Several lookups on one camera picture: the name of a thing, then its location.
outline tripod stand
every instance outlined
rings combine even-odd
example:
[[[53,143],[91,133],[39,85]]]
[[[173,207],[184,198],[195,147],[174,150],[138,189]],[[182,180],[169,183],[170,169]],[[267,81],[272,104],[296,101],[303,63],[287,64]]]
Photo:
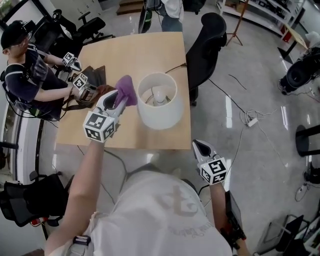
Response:
[[[237,24],[236,27],[235,27],[234,32],[233,32],[233,33],[226,33],[227,35],[232,35],[232,36],[231,36],[231,38],[229,39],[229,41],[226,43],[225,46],[228,46],[228,44],[230,43],[230,41],[232,40],[232,38],[238,39],[238,41],[239,41],[239,43],[241,44],[241,46],[244,46],[244,45],[242,44],[242,42],[240,41],[239,37],[237,36],[237,31],[238,31],[238,28],[239,28],[240,23],[241,23],[241,21],[242,21],[242,18],[243,18],[244,14],[245,14],[245,11],[246,11],[246,9],[247,9],[248,2],[249,2],[249,0],[246,0],[246,1],[245,1],[243,10],[242,10],[242,12],[241,12],[241,16],[240,16],[240,18],[239,18],[238,24]]]

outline glasses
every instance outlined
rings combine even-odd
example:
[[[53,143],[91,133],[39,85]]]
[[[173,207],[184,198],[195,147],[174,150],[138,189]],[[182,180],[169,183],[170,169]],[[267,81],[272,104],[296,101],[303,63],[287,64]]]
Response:
[[[32,32],[29,32],[28,35],[22,40],[21,43],[15,44],[15,45],[11,45],[11,47],[22,47],[25,45],[25,43],[27,41],[29,41],[32,37]]]

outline lamp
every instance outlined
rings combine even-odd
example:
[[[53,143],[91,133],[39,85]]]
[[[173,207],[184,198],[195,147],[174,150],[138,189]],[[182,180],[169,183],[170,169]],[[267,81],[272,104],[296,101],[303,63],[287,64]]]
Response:
[[[184,112],[176,81],[165,73],[151,73],[143,78],[137,87],[137,99],[143,123],[155,130],[173,127]]]

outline white lampshade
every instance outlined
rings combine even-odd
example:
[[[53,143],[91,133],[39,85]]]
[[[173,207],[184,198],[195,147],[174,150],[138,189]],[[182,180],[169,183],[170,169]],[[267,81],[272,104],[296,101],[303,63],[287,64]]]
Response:
[[[157,87],[169,98],[169,101],[160,106],[153,106],[148,102],[152,97],[152,88]],[[155,130],[173,127],[181,119],[184,104],[179,94],[176,81],[165,73],[148,74],[141,80],[137,88],[138,111],[143,123]]]

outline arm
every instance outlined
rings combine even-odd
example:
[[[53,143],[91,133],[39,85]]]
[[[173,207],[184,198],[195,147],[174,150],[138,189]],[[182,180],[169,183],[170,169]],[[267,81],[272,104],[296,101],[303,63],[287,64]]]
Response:
[[[229,233],[231,231],[231,225],[229,224],[228,217],[226,215],[225,193],[226,191],[222,183],[217,183],[210,186],[214,225],[219,232],[221,229],[224,229],[227,233]],[[247,249],[245,241],[239,239],[237,244],[240,246],[240,249],[237,250],[239,256],[251,255]]]
[[[72,87],[52,90],[39,89],[34,99],[39,102],[50,102],[67,97],[71,94],[74,94],[74,90],[72,90]]]
[[[91,215],[97,208],[104,146],[100,142],[90,142],[80,168],[73,178],[62,223],[46,242],[46,256],[68,240],[82,235],[87,229]]]
[[[59,58],[59,57],[51,55],[51,54],[47,54],[44,57],[43,60],[47,64],[53,64],[53,65],[57,65],[57,66],[64,66],[64,64],[62,62],[62,58]]]

